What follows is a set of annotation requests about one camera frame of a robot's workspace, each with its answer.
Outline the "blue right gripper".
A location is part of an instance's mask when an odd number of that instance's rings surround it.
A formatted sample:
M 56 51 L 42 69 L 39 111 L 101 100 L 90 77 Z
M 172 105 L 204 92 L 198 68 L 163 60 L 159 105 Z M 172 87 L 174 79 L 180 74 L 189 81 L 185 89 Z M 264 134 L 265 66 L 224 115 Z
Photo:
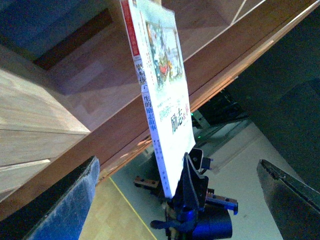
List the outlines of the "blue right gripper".
M 199 148 L 184 154 L 180 180 L 166 205 L 165 220 L 153 220 L 151 228 L 164 229 L 169 240 L 224 240 L 233 236 L 229 211 L 238 214 L 238 201 L 208 188 L 209 178 L 200 170 L 208 170 L 210 163 Z

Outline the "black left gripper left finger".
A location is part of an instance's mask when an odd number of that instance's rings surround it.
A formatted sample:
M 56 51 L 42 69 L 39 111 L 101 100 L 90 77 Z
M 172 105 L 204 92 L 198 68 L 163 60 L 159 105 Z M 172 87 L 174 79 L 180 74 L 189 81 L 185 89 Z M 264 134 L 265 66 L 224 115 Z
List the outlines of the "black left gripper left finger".
M 92 205 L 100 163 L 91 156 L 0 222 L 2 240 L 77 240 Z

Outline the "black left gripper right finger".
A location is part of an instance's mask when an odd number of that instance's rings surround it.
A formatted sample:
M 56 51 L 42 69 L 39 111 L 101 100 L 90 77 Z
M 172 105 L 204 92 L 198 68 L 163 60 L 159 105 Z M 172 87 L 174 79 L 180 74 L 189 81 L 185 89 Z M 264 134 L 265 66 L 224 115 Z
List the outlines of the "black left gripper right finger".
M 257 175 L 264 200 L 284 240 L 320 238 L 320 193 L 261 159 Z

